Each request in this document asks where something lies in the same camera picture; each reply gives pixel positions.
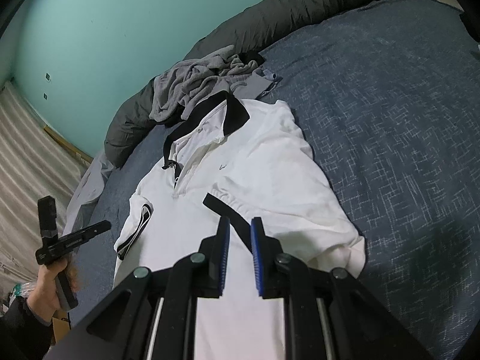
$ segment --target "human hand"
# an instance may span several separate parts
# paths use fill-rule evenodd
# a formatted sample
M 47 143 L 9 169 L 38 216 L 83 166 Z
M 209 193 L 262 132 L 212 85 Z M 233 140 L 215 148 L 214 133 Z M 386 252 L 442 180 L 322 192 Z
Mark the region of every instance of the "human hand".
M 41 265 L 35 289 L 27 299 L 28 307 L 44 321 L 51 321 L 55 311 L 60 309 L 55 278 L 67 267 L 67 259 L 59 259 L 50 265 Z

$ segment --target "bolt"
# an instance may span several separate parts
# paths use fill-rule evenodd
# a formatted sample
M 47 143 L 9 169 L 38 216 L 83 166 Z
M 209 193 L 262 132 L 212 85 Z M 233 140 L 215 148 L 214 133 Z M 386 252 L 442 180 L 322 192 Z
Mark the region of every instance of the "bolt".
M 348 273 L 345 269 L 343 268 L 334 268 L 332 269 L 332 275 L 335 279 L 346 279 L 348 277 Z
M 205 261 L 205 255 L 203 253 L 194 253 L 190 256 L 190 261 L 194 264 L 200 264 Z
M 288 264 L 290 261 L 292 261 L 292 256 L 286 253 L 280 253 L 277 254 L 277 261 L 280 264 Z
M 139 266 L 133 271 L 133 276 L 135 277 L 135 279 L 143 279 L 148 276 L 149 272 L 150 270 L 148 268 L 145 268 L 144 266 Z

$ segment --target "black handle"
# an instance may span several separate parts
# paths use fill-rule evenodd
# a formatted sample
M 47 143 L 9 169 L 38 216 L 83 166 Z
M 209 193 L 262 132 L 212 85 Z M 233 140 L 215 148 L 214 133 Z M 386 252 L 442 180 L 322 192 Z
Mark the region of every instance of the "black handle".
M 55 285 L 57 287 L 57 296 L 60 301 L 60 307 L 63 311 L 70 311 L 78 306 L 77 297 L 71 290 L 65 270 L 61 271 L 55 278 Z

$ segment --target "blue bedspread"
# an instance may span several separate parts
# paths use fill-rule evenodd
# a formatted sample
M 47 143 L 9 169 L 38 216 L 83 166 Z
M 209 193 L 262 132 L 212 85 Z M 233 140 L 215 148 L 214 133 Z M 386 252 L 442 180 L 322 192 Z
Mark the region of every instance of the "blue bedspread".
M 262 52 L 350 220 L 367 239 L 361 281 L 434 355 L 452 359 L 480 318 L 480 52 L 459 11 L 383 0 L 302 28 Z M 156 127 L 106 185 L 80 249 L 88 287 L 113 282 L 128 199 L 162 154 Z

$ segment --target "cardboard box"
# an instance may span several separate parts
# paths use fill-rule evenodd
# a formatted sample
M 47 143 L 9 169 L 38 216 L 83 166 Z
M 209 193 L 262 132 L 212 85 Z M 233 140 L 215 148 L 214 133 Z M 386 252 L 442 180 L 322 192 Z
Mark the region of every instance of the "cardboard box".
M 52 322 L 53 338 L 55 343 L 57 343 L 70 332 L 70 320 L 65 311 L 59 310 L 53 315 Z

